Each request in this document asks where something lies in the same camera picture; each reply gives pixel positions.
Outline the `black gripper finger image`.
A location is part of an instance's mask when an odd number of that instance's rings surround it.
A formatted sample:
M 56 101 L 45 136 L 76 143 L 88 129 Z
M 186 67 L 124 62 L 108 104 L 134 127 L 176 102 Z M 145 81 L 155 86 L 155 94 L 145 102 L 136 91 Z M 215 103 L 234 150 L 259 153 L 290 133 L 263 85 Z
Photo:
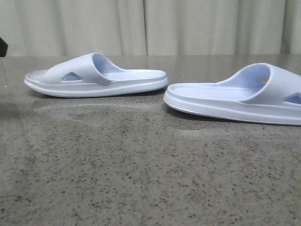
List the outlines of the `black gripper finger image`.
M 8 44 L 0 38 L 0 57 L 5 57 L 8 51 Z

